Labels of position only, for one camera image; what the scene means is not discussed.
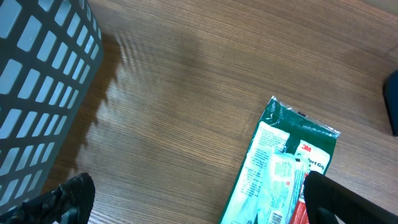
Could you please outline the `green 3M gloves package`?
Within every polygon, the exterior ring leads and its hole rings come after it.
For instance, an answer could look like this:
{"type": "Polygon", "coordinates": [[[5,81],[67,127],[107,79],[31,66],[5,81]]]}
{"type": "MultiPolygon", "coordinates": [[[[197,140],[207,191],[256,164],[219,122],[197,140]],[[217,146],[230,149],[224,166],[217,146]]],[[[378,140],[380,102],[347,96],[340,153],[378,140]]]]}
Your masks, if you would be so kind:
{"type": "Polygon", "coordinates": [[[301,154],[308,162],[304,181],[311,171],[326,173],[339,135],[335,129],[307,118],[272,97],[257,122],[220,223],[259,223],[257,203],[273,152],[301,154]]]}

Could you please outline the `teal toothbrush package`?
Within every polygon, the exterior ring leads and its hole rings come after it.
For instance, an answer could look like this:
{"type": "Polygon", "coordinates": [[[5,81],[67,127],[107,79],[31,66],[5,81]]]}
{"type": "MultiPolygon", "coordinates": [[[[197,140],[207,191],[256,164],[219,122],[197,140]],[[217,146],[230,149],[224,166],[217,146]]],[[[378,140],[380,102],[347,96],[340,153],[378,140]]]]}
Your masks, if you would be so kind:
{"type": "Polygon", "coordinates": [[[257,221],[285,224],[292,218],[308,162],[301,154],[270,155],[257,203],[257,221]]]}

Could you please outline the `white barcode scanner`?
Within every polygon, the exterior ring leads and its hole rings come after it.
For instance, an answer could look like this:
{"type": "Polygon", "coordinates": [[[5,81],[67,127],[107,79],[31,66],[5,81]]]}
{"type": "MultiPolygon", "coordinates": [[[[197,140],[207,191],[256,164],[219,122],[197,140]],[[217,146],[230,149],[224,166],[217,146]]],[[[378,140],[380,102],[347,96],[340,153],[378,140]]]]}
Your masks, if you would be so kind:
{"type": "Polygon", "coordinates": [[[397,70],[393,71],[384,81],[383,97],[392,135],[397,137],[397,70]]]}

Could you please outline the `grey plastic mesh basket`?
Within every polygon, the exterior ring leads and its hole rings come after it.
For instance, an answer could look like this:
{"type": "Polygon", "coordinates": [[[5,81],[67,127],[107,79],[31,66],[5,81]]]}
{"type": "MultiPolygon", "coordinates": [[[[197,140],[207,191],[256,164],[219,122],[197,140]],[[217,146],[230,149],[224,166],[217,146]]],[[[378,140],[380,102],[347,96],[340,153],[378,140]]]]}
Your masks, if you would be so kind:
{"type": "Polygon", "coordinates": [[[1,0],[1,212],[37,197],[103,61],[87,0],[1,0]]]}

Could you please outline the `red white tube package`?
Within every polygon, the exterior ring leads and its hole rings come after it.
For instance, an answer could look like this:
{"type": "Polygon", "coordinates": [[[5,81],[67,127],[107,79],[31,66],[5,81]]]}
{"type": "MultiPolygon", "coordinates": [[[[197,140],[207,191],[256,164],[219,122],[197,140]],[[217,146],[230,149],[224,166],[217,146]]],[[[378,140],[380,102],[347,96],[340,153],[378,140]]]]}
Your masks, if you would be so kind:
{"type": "Polygon", "coordinates": [[[290,224],[309,224],[303,190],[304,186],[302,186],[302,189],[300,191],[294,213],[292,215],[292,218],[290,219],[290,224]]]}

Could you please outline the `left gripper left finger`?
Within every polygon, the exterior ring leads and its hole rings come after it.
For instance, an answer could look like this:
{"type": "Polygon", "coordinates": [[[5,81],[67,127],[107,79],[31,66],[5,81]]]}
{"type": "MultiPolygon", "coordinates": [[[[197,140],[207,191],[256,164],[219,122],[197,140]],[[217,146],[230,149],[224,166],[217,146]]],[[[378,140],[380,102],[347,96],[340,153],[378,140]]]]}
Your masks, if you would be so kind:
{"type": "Polygon", "coordinates": [[[87,224],[95,201],[92,177],[83,172],[56,189],[46,192],[3,213],[5,224],[87,224]]]}

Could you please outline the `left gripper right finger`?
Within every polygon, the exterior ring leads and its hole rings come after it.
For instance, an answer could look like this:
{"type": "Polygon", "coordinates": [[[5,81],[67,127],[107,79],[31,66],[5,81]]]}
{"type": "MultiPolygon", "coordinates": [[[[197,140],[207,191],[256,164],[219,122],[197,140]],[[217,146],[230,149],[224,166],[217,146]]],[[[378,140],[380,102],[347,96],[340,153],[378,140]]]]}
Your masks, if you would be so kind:
{"type": "Polygon", "coordinates": [[[310,224],[397,224],[397,215],[370,202],[317,171],[304,180],[304,199],[310,224]]]}

